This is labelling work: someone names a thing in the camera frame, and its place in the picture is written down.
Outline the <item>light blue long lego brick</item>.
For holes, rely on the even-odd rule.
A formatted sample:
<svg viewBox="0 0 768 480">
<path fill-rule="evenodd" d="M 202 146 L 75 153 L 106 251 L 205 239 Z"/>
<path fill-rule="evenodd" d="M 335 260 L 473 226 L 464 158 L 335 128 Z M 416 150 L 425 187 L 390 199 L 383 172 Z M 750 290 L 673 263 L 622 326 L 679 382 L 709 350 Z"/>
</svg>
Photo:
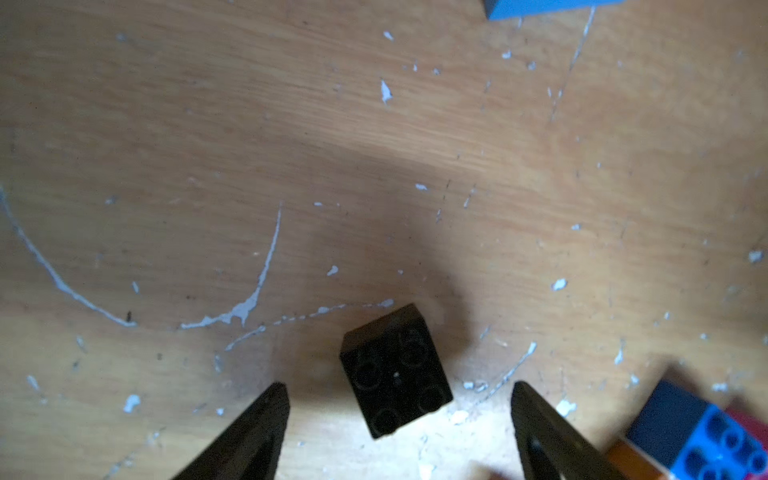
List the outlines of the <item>light blue long lego brick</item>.
<svg viewBox="0 0 768 480">
<path fill-rule="evenodd" d="M 501 21 L 621 2 L 622 0 L 484 0 L 483 7 L 489 21 Z"/>
</svg>

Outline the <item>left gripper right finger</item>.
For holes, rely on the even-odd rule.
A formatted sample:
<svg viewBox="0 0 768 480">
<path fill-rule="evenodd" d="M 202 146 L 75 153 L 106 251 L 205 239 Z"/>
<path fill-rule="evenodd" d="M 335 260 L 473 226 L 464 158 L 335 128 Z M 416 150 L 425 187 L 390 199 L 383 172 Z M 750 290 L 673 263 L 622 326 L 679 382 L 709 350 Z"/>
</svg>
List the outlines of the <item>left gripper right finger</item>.
<svg viewBox="0 0 768 480">
<path fill-rule="evenodd" d="M 624 477 L 525 381 L 514 383 L 511 419 L 526 479 Z"/>
</svg>

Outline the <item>black lego brick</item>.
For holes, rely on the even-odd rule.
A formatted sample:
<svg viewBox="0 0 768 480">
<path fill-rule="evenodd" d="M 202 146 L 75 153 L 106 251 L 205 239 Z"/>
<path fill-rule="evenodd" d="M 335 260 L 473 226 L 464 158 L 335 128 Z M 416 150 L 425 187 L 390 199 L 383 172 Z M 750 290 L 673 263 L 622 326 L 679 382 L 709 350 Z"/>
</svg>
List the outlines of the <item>black lego brick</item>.
<svg viewBox="0 0 768 480">
<path fill-rule="evenodd" d="M 339 359 L 373 439 L 453 401 L 425 318 L 413 303 L 347 332 Z"/>
</svg>

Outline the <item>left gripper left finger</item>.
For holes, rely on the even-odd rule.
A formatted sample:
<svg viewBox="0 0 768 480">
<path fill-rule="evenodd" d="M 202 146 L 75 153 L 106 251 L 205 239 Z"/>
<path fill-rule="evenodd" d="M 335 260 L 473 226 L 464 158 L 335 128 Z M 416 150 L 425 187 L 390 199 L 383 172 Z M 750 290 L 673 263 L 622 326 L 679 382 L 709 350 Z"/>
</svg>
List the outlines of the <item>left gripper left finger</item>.
<svg viewBox="0 0 768 480">
<path fill-rule="evenodd" d="M 289 413 L 286 385 L 272 383 L 174 478 L 273 479 Z"/>
</svg>

